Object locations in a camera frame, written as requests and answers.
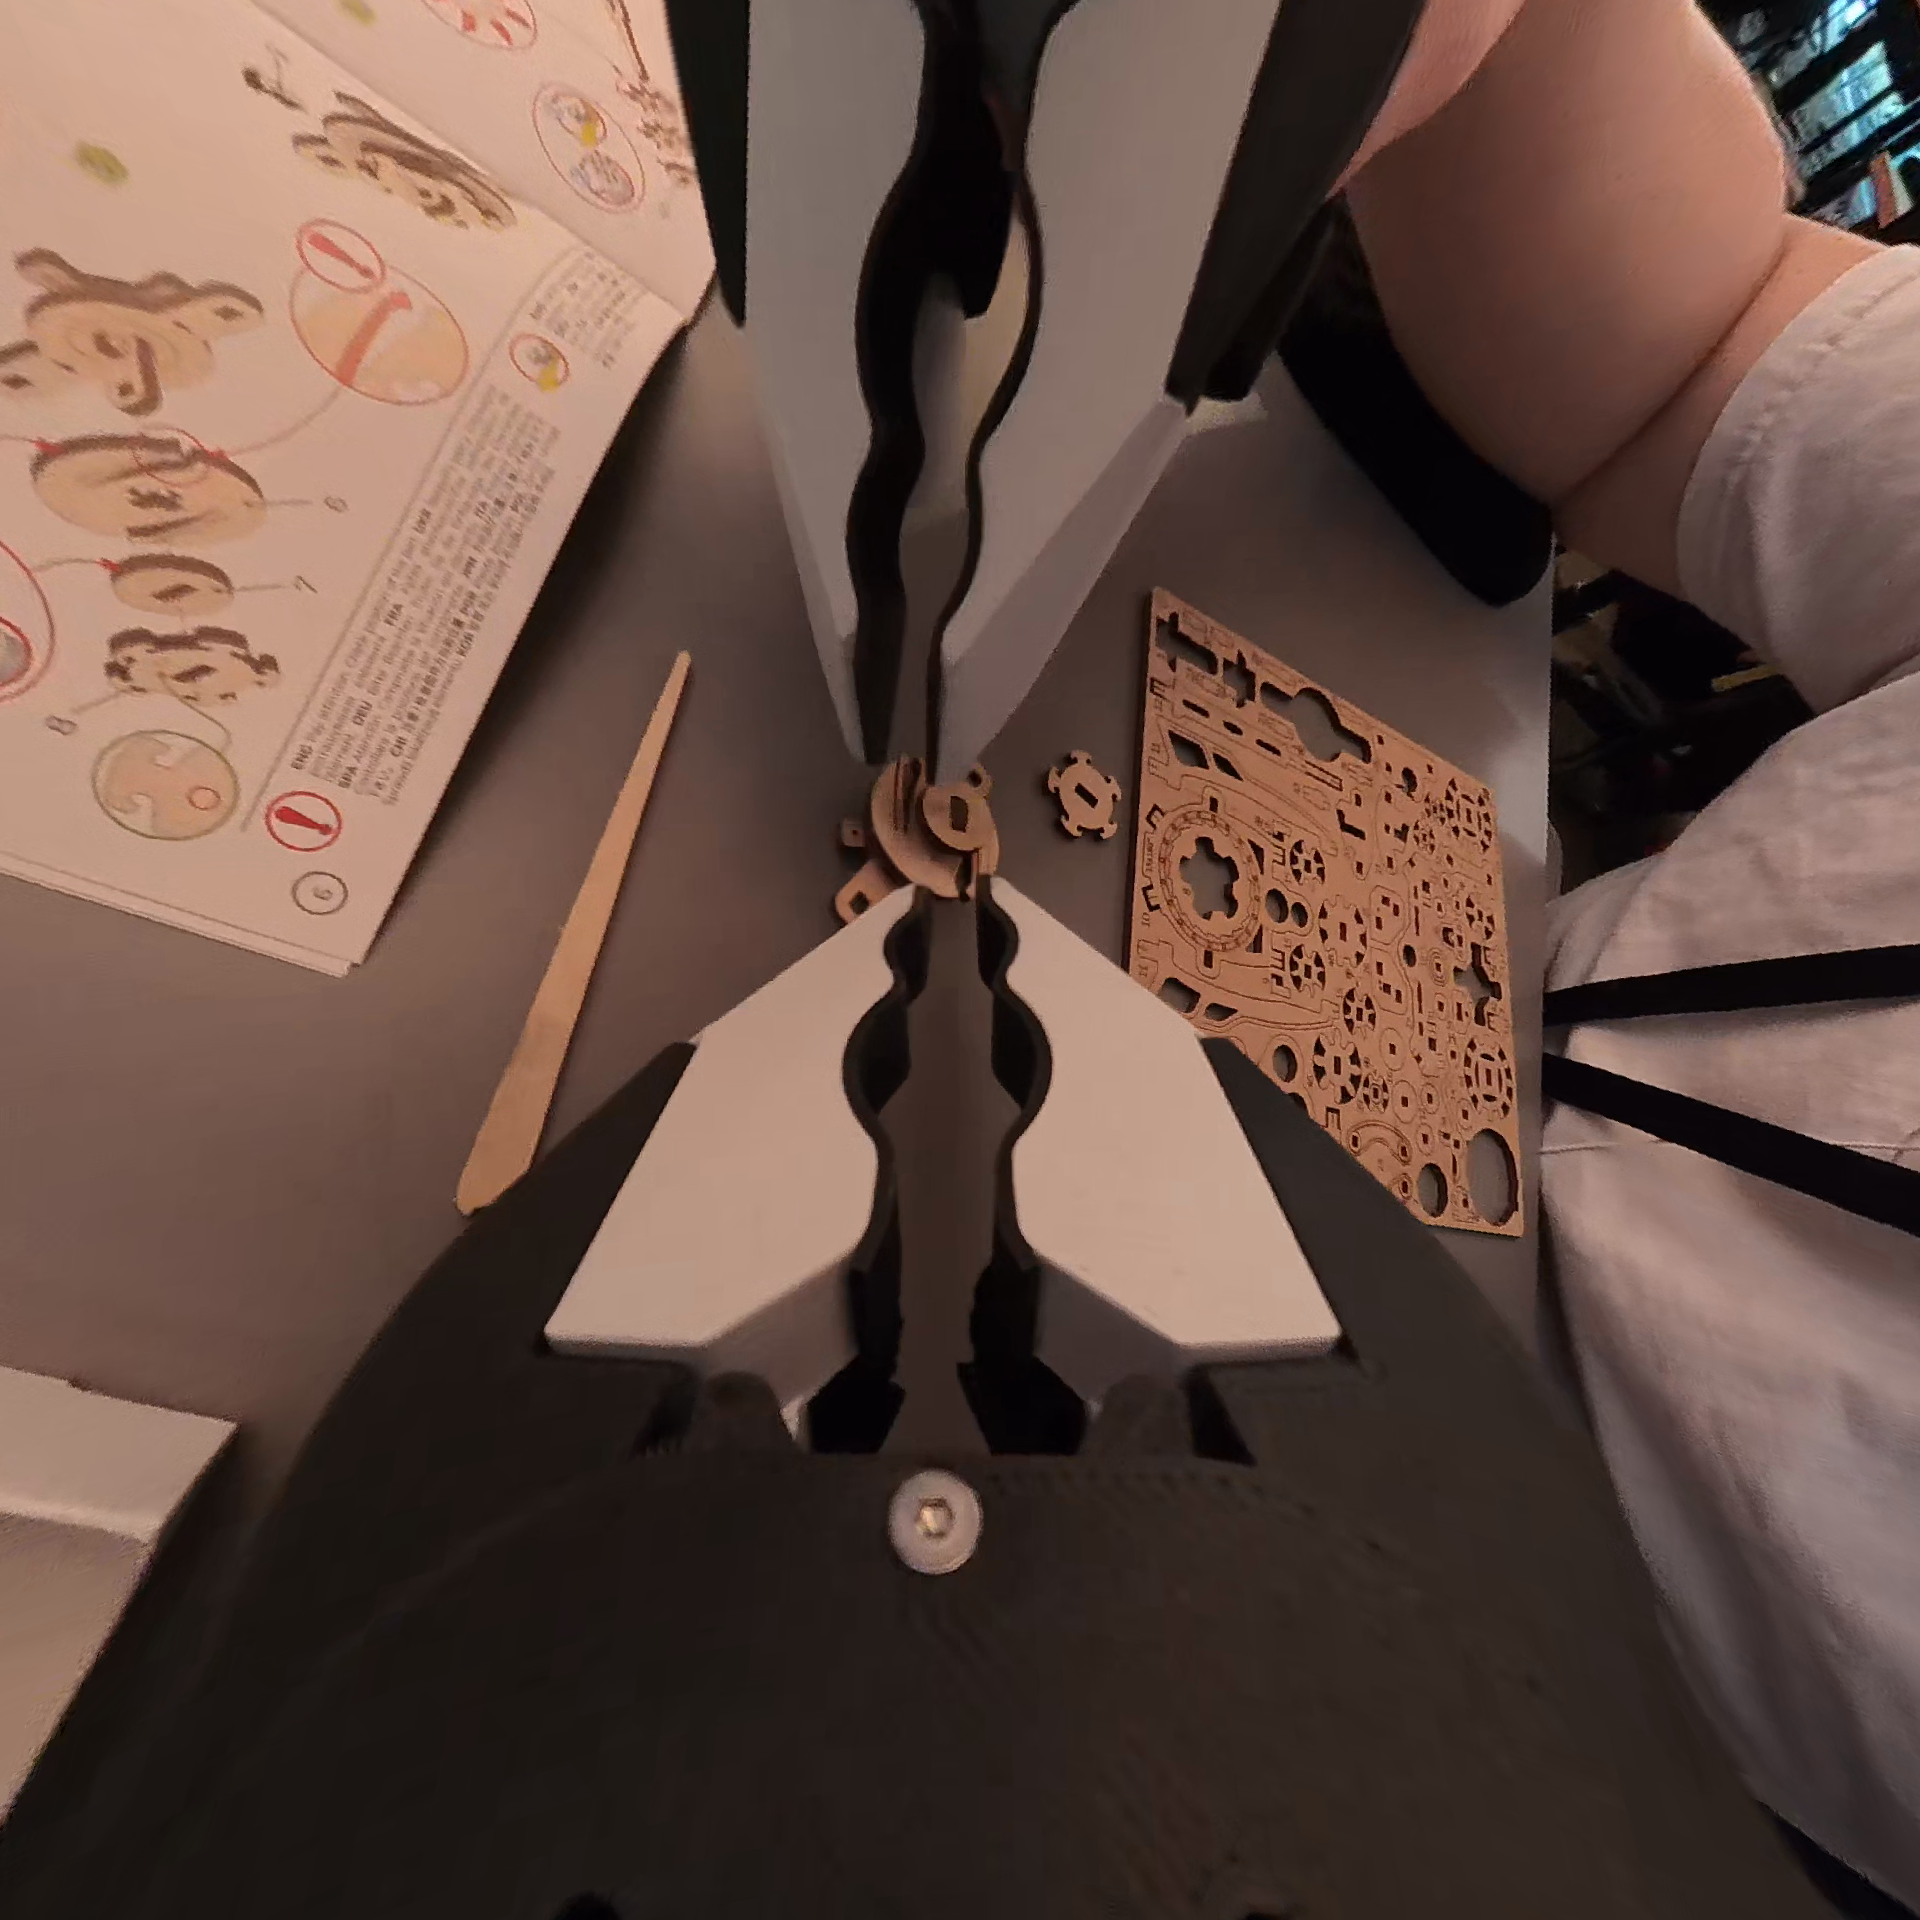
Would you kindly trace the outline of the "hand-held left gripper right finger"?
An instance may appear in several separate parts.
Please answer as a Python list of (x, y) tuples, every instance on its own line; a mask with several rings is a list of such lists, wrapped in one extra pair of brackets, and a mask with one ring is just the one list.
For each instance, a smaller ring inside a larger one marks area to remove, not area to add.
[(1003, 878), (976, 957), (1018, 1107), (956, 1367), (988, 1449), (1070, 1452), (1125, 1380), (1333, 1354), (1338, 1320), (1196, 1033)]

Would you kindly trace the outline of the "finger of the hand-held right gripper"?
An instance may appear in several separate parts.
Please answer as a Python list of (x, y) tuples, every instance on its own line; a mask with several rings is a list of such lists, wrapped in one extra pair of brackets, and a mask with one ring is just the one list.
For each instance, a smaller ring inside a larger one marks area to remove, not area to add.
[(816, 650), (847, 748), (892, 748), (899, 531), (922, 467), (905, 275), (883, 259), (926, 156), (918, 2), (750, 2), (742, 339)]
[(1276, 2), (1070, 2), (1020, 142), (1025, 366), (976, 450), (976, 554), (937, 658), (937, 755), (1020, 707), (1185, 438), (1167, 395)]

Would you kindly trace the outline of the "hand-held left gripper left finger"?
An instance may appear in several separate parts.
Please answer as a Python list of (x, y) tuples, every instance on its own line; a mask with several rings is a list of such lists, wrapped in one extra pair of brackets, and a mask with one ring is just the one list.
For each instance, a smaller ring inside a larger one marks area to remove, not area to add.
[(757, 1377), (825, 1452), (899, 1417), (899, 1189), (876, 1113), (905, 1080), (929, 905), (883, 896), (695, 1035), (543, 1340)]

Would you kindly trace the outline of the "wooden model assembly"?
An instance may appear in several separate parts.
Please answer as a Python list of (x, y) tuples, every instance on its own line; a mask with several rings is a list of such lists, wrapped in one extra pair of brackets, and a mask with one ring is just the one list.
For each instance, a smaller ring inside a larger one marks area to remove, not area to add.
[(938, 785), (918, 755), (896, 755), (876, 771), (862, 814), (841, 818), (841, 849), (860, 856), (832, 896), (843, 925), (896, 888), (967, 899), (998, 866), (991, 776), (971, 765), (956, 781)]

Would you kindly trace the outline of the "person's right forearm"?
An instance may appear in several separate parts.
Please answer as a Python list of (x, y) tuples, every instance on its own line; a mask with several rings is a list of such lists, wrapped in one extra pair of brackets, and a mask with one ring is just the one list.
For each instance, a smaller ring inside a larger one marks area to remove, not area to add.
[(1342, 175), (1435, 412), (1589, 558), (1669, 566), (1741, 378), (1879, 247), (1787, 213), (1697, 2), (1429, 2)]

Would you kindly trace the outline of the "laser-cut wooden parts sheet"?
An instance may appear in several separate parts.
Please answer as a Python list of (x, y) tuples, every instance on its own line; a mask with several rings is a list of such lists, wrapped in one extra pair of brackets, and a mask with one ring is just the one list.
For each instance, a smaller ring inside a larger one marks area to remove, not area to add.
[(1522, 1228), (1486, 781), (1149, 599), (1125, 969), (1405, 1210)]

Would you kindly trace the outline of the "tapered wooden stick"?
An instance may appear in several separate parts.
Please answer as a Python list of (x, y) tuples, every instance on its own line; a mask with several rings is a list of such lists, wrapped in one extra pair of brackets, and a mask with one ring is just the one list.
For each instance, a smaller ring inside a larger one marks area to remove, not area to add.
[(691, 655), (681, 650), (663, 677), (637, 754), (608, 806), (586, 878), (565, 914), (539, 992), (457, 1176), (453, 1209), (467, 1217), (493, 1209), (534, 1161), (686, 683)]

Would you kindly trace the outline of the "small wooden gear piece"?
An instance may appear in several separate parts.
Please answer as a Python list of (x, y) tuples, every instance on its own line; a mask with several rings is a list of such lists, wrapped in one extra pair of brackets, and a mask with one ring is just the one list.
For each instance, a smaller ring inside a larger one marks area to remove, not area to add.
[(1070, 748), (1068, 755), (1051, 765), (1043, 785), (1057, 805), (1057, 827), (1070, 839), (1117, 836), (1123, 788), (1091, 760), (1091, 754)]

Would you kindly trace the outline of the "illustrated instruction booklet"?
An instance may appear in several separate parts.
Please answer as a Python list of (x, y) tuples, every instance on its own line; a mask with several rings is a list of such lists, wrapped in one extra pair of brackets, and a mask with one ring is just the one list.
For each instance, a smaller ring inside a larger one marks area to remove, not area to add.
[(364, 963), (707, 278), (660, 2), (4, 2), (4, 878)]

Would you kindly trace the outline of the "white cardboard box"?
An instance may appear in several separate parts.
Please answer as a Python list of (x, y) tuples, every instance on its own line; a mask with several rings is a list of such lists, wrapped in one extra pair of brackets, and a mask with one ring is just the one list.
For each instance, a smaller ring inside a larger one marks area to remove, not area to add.
[(231, 1435), (4, 1368), (4, 1812)]

